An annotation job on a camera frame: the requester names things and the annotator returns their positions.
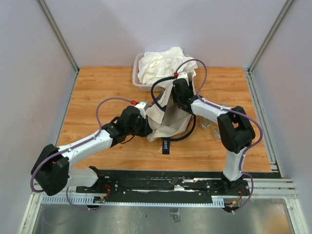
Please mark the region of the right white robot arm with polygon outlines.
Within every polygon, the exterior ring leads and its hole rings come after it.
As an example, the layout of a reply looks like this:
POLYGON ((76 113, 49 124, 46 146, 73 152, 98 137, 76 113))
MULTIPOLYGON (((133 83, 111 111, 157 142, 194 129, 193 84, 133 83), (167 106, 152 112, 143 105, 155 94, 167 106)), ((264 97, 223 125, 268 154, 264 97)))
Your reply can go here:
POLYGON ((173 82, 172 95, 181 110, 217 124, 221 142, 227 150, 221 190, 226 195, 234 194, 243 180, 245 151, 255 138, 255 131, 244 109, 240 106, 228 109, 195 95, 183 78, 173 82))

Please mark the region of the cream canvas tote bag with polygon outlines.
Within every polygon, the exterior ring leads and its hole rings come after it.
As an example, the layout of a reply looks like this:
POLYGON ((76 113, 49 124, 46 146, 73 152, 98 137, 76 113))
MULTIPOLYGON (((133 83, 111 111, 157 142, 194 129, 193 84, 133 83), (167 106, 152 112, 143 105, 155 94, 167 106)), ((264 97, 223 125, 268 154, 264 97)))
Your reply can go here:
MULTIPOLYGON (((188 78, 187 82, 195 95, 193 78, 188 78)), ((170 153, 171 142, 185 140, 196 127, 196 115, 189 114, 174 104, 172 89, 175 80, 174 76, 161 78, 152 85, 152 103, 146 111, 149 126, 153 130, 147 139, 150 142, 161 139, 164 155, 170 153)))

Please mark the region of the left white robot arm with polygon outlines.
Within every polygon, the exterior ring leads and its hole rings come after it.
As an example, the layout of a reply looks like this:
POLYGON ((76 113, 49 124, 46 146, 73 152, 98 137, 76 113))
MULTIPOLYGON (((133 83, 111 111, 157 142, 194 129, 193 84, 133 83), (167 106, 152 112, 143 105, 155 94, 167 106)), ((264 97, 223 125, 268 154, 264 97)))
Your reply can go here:
POLYGON ((95 170, 87 168, 81 173, 75 173, 72 167, 97 152, 124 143, 128 136, 149 135, 152 129, 146 114, 148 107, 146 102, 128 106, 120 116, 90 136, 60 147, 46 145, 31 170, 31 179, 48 196, 56 195, 65 187, 75 186, 88 187, 94 193, 101 192, 104 180, 98 177, 95 170))

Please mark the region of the green cap glass bottle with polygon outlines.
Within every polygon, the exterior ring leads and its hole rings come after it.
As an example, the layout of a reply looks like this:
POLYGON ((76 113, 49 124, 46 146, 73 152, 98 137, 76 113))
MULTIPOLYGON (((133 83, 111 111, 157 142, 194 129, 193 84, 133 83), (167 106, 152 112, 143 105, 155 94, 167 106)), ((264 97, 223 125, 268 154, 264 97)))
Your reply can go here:
POLYGON ((202 117, 200 120, 200 127, 203 130, 208 130, 211 128, 213 122, 205 117, 202 117))

